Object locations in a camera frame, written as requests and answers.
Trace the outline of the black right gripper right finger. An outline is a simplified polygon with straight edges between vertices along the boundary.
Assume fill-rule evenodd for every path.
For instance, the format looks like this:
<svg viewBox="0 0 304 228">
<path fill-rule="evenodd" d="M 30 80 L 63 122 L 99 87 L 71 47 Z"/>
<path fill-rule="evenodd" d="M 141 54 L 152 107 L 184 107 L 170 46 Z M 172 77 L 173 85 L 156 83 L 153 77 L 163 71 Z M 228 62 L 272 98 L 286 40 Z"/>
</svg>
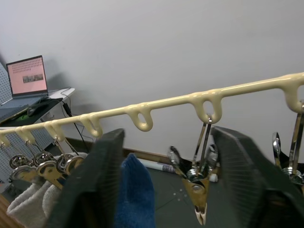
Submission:
<svg viewBox="0 0 304 228">
<path fill-rule="evenodd" d="M 304 197 L 255 142 L 238 131 L 214 126 L 221 177 L 242 228 L 302 228 Z"/>
</svg>

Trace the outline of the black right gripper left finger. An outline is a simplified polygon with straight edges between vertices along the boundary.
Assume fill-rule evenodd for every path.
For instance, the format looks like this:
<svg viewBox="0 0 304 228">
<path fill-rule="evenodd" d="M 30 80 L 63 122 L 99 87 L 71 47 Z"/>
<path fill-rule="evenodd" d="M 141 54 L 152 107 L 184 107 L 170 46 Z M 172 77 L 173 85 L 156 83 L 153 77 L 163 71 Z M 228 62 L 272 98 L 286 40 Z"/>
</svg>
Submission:
<svg viewBox="0 0 304 228">
<path fill-rule="evenodd" d="M 105 133 L 68 177 L 48 228 L 112 228 L 116 212 L 124 129 Z"/>
</svg>

